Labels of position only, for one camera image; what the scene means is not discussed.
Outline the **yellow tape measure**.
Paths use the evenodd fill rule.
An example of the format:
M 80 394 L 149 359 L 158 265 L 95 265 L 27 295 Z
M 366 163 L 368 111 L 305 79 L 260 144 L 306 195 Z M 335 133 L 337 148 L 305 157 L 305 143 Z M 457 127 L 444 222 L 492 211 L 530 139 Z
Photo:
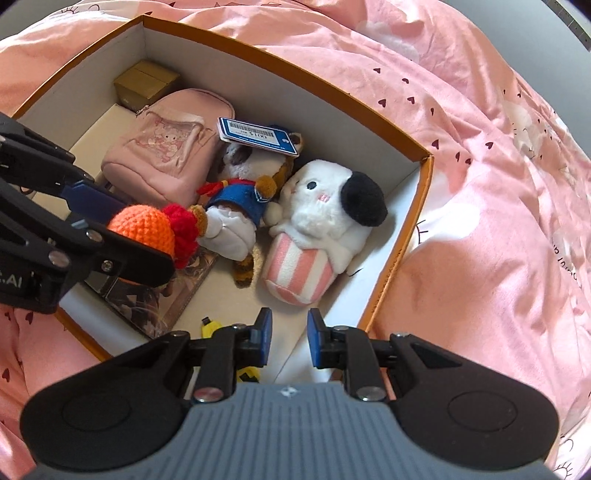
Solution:
M 208 317 L 204 317 L 201 320 L 201 338 L 202 339 L 213 339 L 213 350 L 217 357 L 221 357 L 222 354 L 228 354 L 231 351 L 230 342 L 231 338 L 225 334 L 218 334 L 218 331 L 223 329 L 224 326 L 218 321 L 212 321 Z M 236 381 L 247 382 L 247 383 L 259 383 L 260 373 L 256 367 L 245 367 L 242 369 L 235 369 Z

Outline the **orange crochet toy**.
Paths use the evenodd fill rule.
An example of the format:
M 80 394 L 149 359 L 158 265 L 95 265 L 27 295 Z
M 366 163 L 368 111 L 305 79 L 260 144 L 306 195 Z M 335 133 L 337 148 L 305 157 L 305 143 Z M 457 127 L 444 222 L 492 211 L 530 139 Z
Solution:
M 168 254 L 176 269 L 183 269 L 198 248 L 197 239 L 207 228 L 204 207 L 176 203 L 162 209 L 131 205 L 117 213 L 107 228 L 119 235 Z

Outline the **pink pouch bag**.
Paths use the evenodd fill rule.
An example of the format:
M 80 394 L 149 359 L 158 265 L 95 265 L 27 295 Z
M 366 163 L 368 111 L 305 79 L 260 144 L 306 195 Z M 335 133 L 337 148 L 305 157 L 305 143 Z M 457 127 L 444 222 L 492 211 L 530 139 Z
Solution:
M 228 100 L 211 91 L 173 92 L 140 111 L 105 154 L 102 174 L 140 204 L 194 204 L 221 144 L 217 120 L 233 116 Z

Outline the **brown cat plush keychain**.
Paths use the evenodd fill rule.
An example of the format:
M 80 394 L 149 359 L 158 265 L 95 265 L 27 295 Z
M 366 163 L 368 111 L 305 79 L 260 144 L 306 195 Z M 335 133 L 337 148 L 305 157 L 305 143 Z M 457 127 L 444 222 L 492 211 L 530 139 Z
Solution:
M 211 182 L 197 193 L 207 200 L 208 225 L 199 245 L 232 261 L 239 288 L 252 284 L 256 231 L 270 201 L 294 170 L 294 157 L 226 143 L 216 160 Z

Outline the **gold cardboard box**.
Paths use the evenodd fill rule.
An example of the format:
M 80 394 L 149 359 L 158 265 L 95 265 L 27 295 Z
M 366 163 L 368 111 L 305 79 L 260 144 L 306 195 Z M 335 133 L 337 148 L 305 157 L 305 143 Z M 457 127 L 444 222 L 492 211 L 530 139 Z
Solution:
M 180 75 L 151 60 L 141 60 L 113 81 L 119 103 L 137 112 L 176 90 Z

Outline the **white dog plush toy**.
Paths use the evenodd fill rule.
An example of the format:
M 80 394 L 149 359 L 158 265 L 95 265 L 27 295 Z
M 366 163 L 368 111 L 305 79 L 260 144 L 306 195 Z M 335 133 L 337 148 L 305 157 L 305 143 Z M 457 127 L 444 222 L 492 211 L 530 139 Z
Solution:
M 264 216 L 273 242 L 263 285 L 290 305 L 317 302 L 387 215 L 385 195 L 367 174 L 327 160 L 308 162 Z

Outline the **blue barcode card tag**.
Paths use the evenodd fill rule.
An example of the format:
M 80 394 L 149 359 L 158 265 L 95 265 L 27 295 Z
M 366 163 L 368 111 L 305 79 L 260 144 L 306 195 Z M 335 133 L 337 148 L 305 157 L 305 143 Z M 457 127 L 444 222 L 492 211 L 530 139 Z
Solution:
M 284 130 L 219 117 L 218 135 L 226 143 L 238 143 L 274 153 L 297 157 L 297 148 Z

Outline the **orange cardboard box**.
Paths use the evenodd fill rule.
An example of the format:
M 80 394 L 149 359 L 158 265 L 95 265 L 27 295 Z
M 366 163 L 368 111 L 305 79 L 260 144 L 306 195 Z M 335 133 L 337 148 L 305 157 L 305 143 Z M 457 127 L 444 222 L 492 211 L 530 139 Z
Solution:
M 123 350 L 126 319 L 190 297 L 177 328 L 273 314 L 273 379 L 304 345 L 308 309 L 366 329 L 411 239 L 433 158 L 355 97 L 242 42 L 142 16 L 84 50 L 17 111 L 98 180 L 37 193 L 61 219 L 137 221 L 162 261 L 100 261 L 107 295 L 61 305 Z

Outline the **pink patterned duvet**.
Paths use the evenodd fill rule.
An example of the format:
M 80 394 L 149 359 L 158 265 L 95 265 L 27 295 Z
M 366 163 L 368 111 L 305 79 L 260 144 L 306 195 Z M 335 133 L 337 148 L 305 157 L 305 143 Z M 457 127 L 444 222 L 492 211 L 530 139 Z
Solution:
M 372 331 L 411 330 L 541 390 L 560 418 L 550 469 L 587 473 L 590 160 L 484 33 L 440 1 L 82 1 L 2 41 L 2 110 L 141 14 L 297 64 L 433 153 L 389 313 Z

